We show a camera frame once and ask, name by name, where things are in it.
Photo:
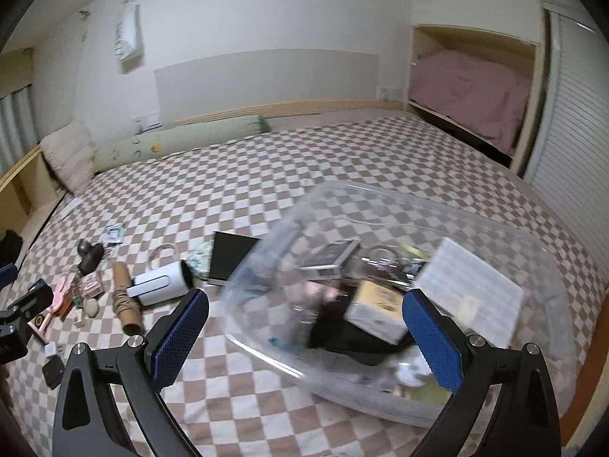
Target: white louvered door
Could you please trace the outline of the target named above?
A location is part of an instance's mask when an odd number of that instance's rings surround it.
[[[588,19],[550,12],[546,106],[525,180],[609,277],[609,44]]]

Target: transparent container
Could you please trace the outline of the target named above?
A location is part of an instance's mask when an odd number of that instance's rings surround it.
[[[328,182],[297,206],[250,252],[222,293],[230,341],[301,387],[371,415],[430,427],[450,393],[433,376],[420,388],[396,381],[395,356],[364,366],[343,354],[305,349],[315,313],[308,308],[299,263],[325,244],[359,238],[361,246],[406,244],[433,254],[444,237],[465,247],[522,287],[525,297],[512,347],[540,346],[564,413],[574,395],[576,351],[558,263],[529,233],[461,209],[363,184]],[[483,428],[498,387],[480,413]]]

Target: pink blanket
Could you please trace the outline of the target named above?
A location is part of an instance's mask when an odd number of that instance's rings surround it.
[[[499,151],[513,151],[529,100],[531,78],[462,51],[420,58],[412,69],[409,96],[480,134]]]

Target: checkered bedsheet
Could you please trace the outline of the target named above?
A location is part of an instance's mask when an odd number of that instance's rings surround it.
[[[100,240],[108,224],[127,236],[113,251],[135,276],[146,270],[149,251],[175,244],[182,257],[217,230],[264,236],[311,186],[351,180],[411,193],[503,222],[537,236],[555,254],[573,316],[579,366],[590,344],[604,298],[589,254],[503,171],[483,155],[416,117],[270,133],[160,160],[135,163],[96,177],[83,205],[61,220],[57,213],[37,239],[13,287],[14,299],[38,278],[55,284],[78,261],[76,242]],[[161,263],[174,257],[163,257]],[[112,273],[102,264],[104,284]],[[218,301],[207,288],[211,315],[177,382],[163,390],[176,420],[204,457],[335,455],[407,456],[425,430],[377,419],[311,395],[238,352],[221,334]],[[83,328],[54,319],[50,337],[69,350],[121,345],[123,335],[109,294]],[[145,327],[176,303],[148,308]],[[30,342],[26,357],[10,365],[14,413],[32,447],[52,448],[57,390],[41,374],[44,351]],[[141,455],[150,455],[122,390],[120,413]],[[472,451],[468,441],[464,452]]]

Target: gray curtain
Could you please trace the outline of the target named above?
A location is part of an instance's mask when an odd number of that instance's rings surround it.
[[[39,141],[32,117],[31,86],[0,99],[0,176]]]

